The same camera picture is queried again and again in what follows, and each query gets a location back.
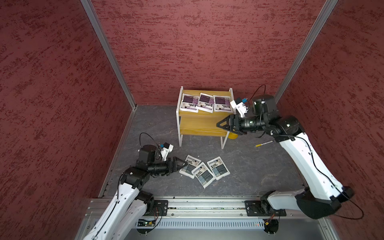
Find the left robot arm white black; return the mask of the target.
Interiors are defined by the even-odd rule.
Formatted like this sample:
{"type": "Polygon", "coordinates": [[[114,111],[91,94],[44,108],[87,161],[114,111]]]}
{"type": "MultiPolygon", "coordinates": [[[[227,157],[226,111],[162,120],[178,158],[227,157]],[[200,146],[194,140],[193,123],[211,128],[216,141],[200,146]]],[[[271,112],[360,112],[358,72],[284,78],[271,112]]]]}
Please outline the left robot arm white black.
{"type": "Polygon", "coordinates": [[[133,228],[146,235],[159,226],[167,215],[168,201],[156,201],[143,187],[150,178],[169,176],[187,165],[177,157],[169,158],[171,150],[169,144],[140,148],[135,166],[120,176],[114,197],[86,240],[123,240],[133,228]]]}

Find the purple coffee bag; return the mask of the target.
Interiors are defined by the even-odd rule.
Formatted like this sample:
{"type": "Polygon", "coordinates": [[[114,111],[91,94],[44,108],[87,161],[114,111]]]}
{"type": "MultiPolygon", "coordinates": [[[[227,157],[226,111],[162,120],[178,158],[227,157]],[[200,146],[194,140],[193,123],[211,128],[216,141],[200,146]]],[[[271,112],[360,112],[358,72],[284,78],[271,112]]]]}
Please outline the purple coffee bag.
{"type": "Polygon", "coordinates": [[[197,104],[197,109],[199,111],[213,113],[214,105],[215,105],[215,101],[213,96],[200,93],[198,104],[197,104]]]}
{"type": "Polygon", "coordinates": [[[188,94],[182,94],[181,104],[179,109],[184,112],[192,112],[192,113],[198,113],[199,110],[197,109],[199,97],[188,95],[188,94]]]}
{"type": "Polygon", "coordinates": [[[214,95],[214,112],[233,113],[231,97],[214,95]]]}

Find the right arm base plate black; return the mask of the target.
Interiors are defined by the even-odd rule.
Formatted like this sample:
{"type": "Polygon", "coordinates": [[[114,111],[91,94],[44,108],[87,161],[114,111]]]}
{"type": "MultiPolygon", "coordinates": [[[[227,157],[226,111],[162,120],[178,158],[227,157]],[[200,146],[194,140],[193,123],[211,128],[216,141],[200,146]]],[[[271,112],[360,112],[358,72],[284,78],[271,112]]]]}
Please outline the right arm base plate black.
{"type": "Polygon", "coordinates": [[[286,217],[286,210],[275,210],[267,201],[245,201],[248,217],[286,217]]]}

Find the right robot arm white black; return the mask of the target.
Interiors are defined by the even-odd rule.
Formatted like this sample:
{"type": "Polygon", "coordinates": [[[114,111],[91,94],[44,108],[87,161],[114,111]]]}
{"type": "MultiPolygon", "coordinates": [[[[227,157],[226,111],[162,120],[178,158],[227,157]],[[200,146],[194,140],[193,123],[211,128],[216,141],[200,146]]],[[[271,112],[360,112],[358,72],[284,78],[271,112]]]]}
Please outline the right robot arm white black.
{"type": "Polygon", "coordinates": [[[261,197],[265,215],[272,210],[301,211],[311,219],[334,215],[355,192],[334,177],[310,143],[308,135],[294,116],[281,116],[275,99],[262,95],[246,105],[246,99],[231,102],[236,114],[217,123],[217,127],[236,135],[263,132],[289,154],[306,182],[297,191],[271,191],[261,197]]]}

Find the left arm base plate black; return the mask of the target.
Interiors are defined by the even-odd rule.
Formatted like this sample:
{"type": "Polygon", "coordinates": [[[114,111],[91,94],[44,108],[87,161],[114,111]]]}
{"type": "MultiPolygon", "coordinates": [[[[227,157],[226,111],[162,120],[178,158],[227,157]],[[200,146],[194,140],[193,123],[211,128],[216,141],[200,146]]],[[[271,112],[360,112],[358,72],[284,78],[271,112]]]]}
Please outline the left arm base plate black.
{"type": "Polygon", "coordinates": [[[144,216],[166,216],[168,213],[169,201],[167,200],[154,200],[147,205],[147,210],[144,216]]]}

